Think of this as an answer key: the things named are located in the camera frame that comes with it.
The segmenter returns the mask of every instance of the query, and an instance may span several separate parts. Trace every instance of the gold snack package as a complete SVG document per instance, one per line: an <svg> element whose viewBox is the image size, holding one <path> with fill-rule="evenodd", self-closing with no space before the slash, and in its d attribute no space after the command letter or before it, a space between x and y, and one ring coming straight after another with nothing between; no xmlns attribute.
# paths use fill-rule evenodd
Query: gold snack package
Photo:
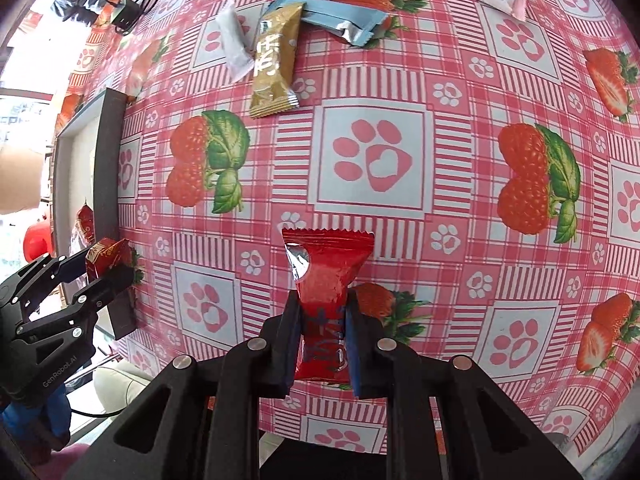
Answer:
<svg viewBox="0 0 640 480"><path fill-rule="evenodd" d="M253 119L300 106L291 83L304 5L299 2L272 10L260 20L255 45L254 94L249 108Z"/></svg>

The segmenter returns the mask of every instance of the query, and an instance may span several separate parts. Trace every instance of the metal screw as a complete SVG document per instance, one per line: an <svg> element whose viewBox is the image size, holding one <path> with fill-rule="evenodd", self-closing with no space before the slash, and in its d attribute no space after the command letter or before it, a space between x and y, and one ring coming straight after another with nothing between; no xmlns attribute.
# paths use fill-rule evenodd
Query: metal screw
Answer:
<svg viewBox="0 0 640 480"><path fill-rule="evenodd" d="M385 352L391 352L392 350L395 350L397 346L398 343L389 337L383 337L378 340L378 348Z"/></svg>
<svg viewBox="0 0 640 480"><path fill-rule="evenodd" d="M190 356L188 355L178 355L178 357L175 357L174 360L172 361L172 364L174 365L174 368L178 368L178 370L183 370L185 368L188 368L191 365L191 362L193 361L193 359L191 359Z"/></svg>
<svg viewBox="0 0 640 480"><path fill-rule="evenodd" d="M469 370L473 366L474 362L466 355L457 355L453 358L453 365L458 370Z"/></svg>
<svg viewBox="0 0 640 480"><path fill-rule="evenodd" d="M267 348L267 342L261 337L249 339L249 342L246 345L249 347L249 350L263 350Z"/></svg>

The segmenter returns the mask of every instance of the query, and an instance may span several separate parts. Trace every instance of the red candy wrapper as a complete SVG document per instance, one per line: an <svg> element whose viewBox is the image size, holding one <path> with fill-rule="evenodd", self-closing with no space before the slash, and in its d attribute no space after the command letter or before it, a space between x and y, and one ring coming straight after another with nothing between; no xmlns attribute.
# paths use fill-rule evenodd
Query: red candy wrapper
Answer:
<svg viewBox="0 0 640 480"><path fill-rule="evenodd" d="M86 246L95 243L94 212L86 202L76 215L76 228Z"/></svg>
<svg viewBox="0 0 640 480"><path fill-rule="evenodd" d="M303 313L296 379L348 383L347 287L371 254L374 236L360 231L283 229L282 238Z"/></svg>
<svg viewBox="0 0 640 480"><path fill-rule="evenodd" d="M117 264L132 265L129 241L126 238L119 242L111 238L103 238L86 254L86 273L89 281L100 278Z"/></svg>

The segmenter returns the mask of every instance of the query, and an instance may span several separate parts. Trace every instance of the pink checkered tablecloth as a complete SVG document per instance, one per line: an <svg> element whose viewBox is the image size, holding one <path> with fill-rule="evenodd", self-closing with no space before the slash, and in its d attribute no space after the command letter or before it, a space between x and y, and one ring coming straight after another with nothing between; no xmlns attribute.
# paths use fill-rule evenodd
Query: pink checkered tablecloth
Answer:
<svg viewBox="0 0 640 480"><path fill-rule="evenodd" d="M294 286L283 226L367 230L375 248L357 282L394 291L392 309L404 304L395 336L431 357L472 356L543 431L583 452L639 372L633 337L614 341L593 374L577 370L594 307L640 296L638 115L614 117L620 102L601 100L582 53L640 59L611 1L528 0L521 23L475 0L420 0L414 13L391 12L393 34L369 49L304 28L301 106L260 120L248 114L252 78L229 82L214 21L223 1L161 0L126 38L97 31L80 64L91 97L127 90L134 60L154 54L122 134L120 227L145 273L139 329L122 351L153 374L181 353L220 356L282 312ZM249 40L269 1L236 0ZM625 82L619 101L627 90L640 99ZM185 208L166 192L170 136L206 110L231 111L250 136L241 203L224 214L212 213L214 190ZM540 186L518 184L498 145L517 123L545 126L575 157L579 186L574 172L572 200L551 208L562 202L559 216L546 214L545 181L543 218L529 218ZM519 232L513 211L498 211L508 182L502 200L546 228ZM260 410L264 430L376 453L386 452L385 420L382 402L300 381Z"/></svg>

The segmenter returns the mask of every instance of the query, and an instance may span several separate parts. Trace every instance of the blue snack package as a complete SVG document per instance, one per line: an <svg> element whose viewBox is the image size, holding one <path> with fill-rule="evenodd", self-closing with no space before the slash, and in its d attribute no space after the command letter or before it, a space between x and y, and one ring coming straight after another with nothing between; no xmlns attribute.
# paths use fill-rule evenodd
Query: blue snack package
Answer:
<svg viewBox="0 0 640 480"><path fill-rule="evenodd" d="M368 33L388 17L388 14L382 10L332 2L330 0L275 0L267 9L267 12L298 2L305 4L302 21L318 25L327 30L336 30L338 36L358 46L363 46L366 43L366 41L362 41L362 38L366 35L361 34L358 36L356 29ZM348 37L344 35L345 30L349 31ZM349 38L357 41L357 43L353 43Z"/></svg>

